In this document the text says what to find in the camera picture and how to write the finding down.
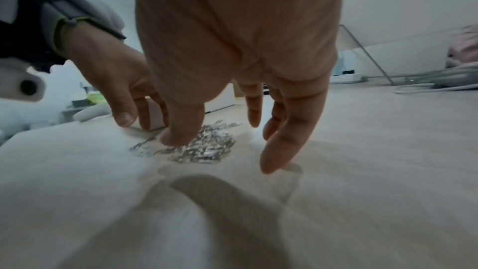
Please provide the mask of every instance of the floor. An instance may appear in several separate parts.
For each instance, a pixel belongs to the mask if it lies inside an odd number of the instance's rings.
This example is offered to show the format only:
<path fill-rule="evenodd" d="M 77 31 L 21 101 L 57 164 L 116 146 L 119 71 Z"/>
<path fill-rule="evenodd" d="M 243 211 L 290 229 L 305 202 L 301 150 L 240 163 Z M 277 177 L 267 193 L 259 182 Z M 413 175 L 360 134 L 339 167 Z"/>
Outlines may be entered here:
<path fill-rule="evenodd" d="M 0 268 L 460 268 L 478 264 L 478 93 L 333 86 L 311 140 L 260 173 L 261 127 L 217 165 L 139 158 L 111 118 L 0 148 Z M 206 122 L 246 122 L 245 106 Z"/>

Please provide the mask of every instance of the fingernail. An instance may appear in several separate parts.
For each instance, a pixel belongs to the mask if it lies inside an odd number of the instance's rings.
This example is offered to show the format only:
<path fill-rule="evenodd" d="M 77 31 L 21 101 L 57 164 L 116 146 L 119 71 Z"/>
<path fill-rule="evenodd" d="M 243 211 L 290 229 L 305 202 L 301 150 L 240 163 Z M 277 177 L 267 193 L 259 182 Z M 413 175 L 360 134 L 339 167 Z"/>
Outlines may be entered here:
<path fill-rule="evenodd" d="M 128 127 L 134 122 L 134 118 L 129 113 L 121 113 L 115 117 L 116 123 L 121 127 Z"/>

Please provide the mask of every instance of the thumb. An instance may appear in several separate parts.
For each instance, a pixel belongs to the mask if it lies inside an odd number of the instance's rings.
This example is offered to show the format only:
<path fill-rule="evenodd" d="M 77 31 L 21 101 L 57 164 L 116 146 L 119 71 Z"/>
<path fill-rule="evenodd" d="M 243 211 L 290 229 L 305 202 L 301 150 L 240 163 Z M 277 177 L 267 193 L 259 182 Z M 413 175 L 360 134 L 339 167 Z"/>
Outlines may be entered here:
<path fill-rule="evenodd" d="M 136 121 L 138 110 L 127 85 L 117 85 L 100 89 L 111 107 L 116 124 L 128 127 Z"/>

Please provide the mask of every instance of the white cable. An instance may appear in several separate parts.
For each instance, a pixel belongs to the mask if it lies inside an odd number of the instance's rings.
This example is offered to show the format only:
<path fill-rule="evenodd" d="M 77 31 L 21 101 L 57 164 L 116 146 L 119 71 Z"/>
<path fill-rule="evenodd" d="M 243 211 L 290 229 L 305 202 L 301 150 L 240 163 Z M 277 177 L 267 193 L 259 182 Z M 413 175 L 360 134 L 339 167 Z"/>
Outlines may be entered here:
<path fill-rule="evenodd" d="M 434 92 L 449 92 L 449 91 L 462 91 L 462 90 L 470 90 L 470 89 L 475 89 L 478 88 L 478 83 L 477 84 L 469 84 L 469 85 L 461 85 L 461 86 L 452 86 L 452 87 L 445 87 L 445 88 L 439 88 L 439 89 L 433 89 L 430 87 L 433 87 L 435 84 L 433 83 L 420 83 L 420 84 L 409 84 L 409 85 L 402 85 L 397 88 L 395 88 L 394 93 L 396 94 L 419 94 L 419 93 L 434 93 Z M 420 87 L 427 87 L 429 89 L 417 89 L 413 91 L 403 91 L 401 89 L 403 88 L 420 88 Z"/>

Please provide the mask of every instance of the small metal part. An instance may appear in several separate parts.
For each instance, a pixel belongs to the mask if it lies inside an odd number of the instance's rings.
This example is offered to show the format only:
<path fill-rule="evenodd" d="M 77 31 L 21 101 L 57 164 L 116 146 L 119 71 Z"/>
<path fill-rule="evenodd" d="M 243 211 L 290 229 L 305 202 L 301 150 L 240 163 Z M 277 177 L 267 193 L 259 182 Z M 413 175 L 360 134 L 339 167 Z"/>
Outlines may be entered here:
<path fill-rule="evenodd" d="M 151 157 L 155 154 L 170 154 L 171 156 L 168 159 L 177 163 L 216 164 L 231 152 L 231 147 L 236 142 L 230 134 L 221 130 L 240 125 L 241 123 L 227 124 L 223 120 L 219 120 L 212 125 L 202 126 L 196 138 L 185 146 L 154 150 L 148 143 L 156 140 L 157 137 L 155 136 L 136 144 L 129 150 L 135 155 L 142 157 Z"/>

